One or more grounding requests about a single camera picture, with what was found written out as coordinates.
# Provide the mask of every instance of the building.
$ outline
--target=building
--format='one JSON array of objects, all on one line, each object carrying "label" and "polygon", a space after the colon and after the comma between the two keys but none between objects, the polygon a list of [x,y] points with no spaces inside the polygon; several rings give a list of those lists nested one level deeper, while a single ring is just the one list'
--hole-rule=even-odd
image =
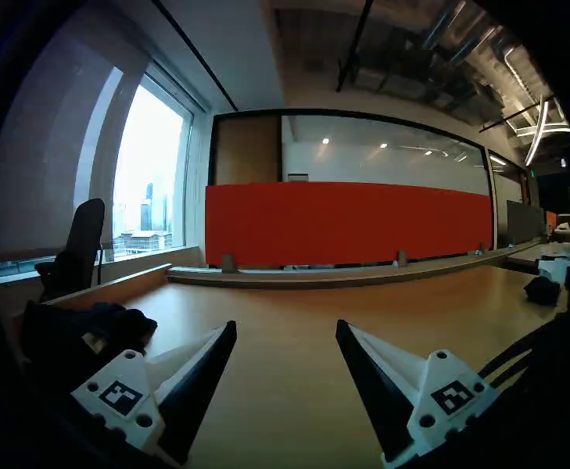
[{"label": "building", "polygon": [[152,200],[146,199],[142,202],[142,222],[140,228],[143,231],[152,230]]},{"label": "building", "polygon": [[142,254],[172,246],[172,234],[168,231],[136,231],[122,233],[124,249],[127,255]]}]

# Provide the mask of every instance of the glass partition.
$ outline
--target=glass partition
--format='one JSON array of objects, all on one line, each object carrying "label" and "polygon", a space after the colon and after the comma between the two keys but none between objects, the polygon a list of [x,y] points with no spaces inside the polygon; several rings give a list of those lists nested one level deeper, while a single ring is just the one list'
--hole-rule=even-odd
[{"label": "glass partition", "polygon": [[507,202],[529,205],[528,184],[525,171],[495,152],[489,151],[497,203],[497,247],[505,248],[511,242],[507,236]]},{"label": "glass partition", "polygon": [[489,195],[481,149],[400,124],[338,116],[283,116],[283,174]]}]

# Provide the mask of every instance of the desk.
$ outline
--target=desk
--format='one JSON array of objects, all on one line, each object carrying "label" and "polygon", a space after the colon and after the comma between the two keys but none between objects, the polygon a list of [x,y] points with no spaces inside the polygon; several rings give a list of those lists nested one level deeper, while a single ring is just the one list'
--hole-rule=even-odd
[{"label": "desk", "polygon": [[531,278],[482,266],[399,284],[270,291],[167,283],[162,267],[55,303],[139,308],[159,323],[149,356],[237,321],[237,343],[189,454],[191,469],[379,469],[380,445],[338,349],[336,321],[420,356],[448,348],[477,371],[565,309],[565,292],[556,308],[527,303],[523,286]]}]

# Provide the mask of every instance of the black office chair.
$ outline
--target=black office chair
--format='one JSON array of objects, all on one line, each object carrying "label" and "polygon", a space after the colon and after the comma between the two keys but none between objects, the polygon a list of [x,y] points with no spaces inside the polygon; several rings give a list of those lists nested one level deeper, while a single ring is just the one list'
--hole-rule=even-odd
[{"label": "black office chair", "polygon": [[41,276],[44,292],[40,302],[79,292],[91,287],[95,258],[100,251],[98,263],[98,285],[100,285],[100,264],[102,264],[102,225],[104,224],[104,202],[91,199],[76,209],[70,236],[65,249],[54,262],[35,264]]}]

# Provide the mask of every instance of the red panel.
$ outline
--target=red panel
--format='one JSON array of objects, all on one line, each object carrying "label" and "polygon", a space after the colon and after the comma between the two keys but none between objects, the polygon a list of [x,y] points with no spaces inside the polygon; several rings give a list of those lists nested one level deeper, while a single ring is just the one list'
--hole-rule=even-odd
[{"label": "red panel", "polygon": [[206,261],[332,264],[445,256],[491,245],[488,195],[394,184],[280,182],[206,188]]},{"label": "red panel", "polygon": [[545,212],[545,218],[547,220],[547,223],[550,224],[550,226],[552,227],[552,229],[556,228],[556,213],[554,212]]}]

